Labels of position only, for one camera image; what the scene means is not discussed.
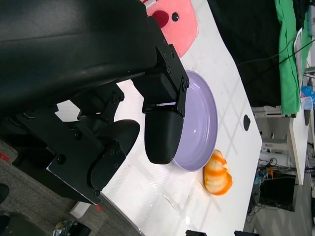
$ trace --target bolt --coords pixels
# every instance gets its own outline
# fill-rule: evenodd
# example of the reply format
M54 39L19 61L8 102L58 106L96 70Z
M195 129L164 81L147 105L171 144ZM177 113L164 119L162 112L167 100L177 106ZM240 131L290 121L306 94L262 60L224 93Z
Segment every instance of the bolt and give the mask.
M82 134L81 131L79 131L79 130L75 131L75 133L74 133L74 138L75 138L76 140L81 140L81 139L82 139L82 136L83 136L83 134Z
M115 105L117 105L118 102L119 102L119 99L118 99L118 97L117 97L116 95L114 95L113 98L112 98L112 101L113 101L113 103L114 103Z
M65 155L60 154L60 155L58 156L58 158L57 158L57 163L58 163L59 165L62 165L62 164L65 163L66 159L67 159L67 158L66 158Z
M182 88L184 92L187 91L187 84L185 82L182 83Z

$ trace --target green fabric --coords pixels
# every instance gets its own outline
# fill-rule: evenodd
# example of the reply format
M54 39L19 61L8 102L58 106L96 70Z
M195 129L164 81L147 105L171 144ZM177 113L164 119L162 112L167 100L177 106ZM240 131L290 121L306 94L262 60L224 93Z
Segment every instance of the green fabric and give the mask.
M281 24L279 36L279 62L294 54L294 41L297 35L293 1L275 0L278 20ZM308 36L307 14L302 32L302 46L311 41ZM302 49L303 70L312 44ZM300 88L295 56L279 64L281 83L281 108L284 115L295 114L300 110Z

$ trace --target lavender plate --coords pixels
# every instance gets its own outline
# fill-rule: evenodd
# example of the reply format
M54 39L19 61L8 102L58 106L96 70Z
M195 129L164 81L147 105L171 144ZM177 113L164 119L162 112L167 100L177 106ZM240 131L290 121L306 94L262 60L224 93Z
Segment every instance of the lavender plate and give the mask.
M181 140L173 161L182 169L193 172L204 167L216 145L218 114L207 82L197 73L186 71L189 88Z

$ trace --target orange pumpkin toy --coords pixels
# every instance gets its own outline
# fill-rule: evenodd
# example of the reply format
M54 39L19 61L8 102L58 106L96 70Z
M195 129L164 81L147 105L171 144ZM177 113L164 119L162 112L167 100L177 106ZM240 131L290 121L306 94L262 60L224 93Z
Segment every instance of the orange pumpkin toy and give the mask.
M204 169L206 189L214 195L225 194L232 186L232 176L226 160L219 150L214 150Z

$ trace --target white desk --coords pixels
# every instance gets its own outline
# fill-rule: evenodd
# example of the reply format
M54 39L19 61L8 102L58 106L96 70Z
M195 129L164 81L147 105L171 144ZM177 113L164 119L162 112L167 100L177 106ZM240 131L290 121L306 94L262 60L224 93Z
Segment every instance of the white desk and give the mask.
M235 230L243 230L262 144L236 65L207 1L192 3L199 34L182 63L203 76L214 94L219 114L216 148L230 165L233 186L216 197L203 187L202 171L188 173L173 163L150 163L144 149L143 98L131 81L120 83L125 100L115 120L134 119L141 130L126 161L102 193L146 236L184 236L187 229L232 236ZM247 132L244 115L251 119Z
M288 143L292 144L289 153L294 157L292 161L296 166L298 184L303 184L304 180L308 133L309 125L305 125L304 110L300 110L296 114L296 118L290 118L287 137Z

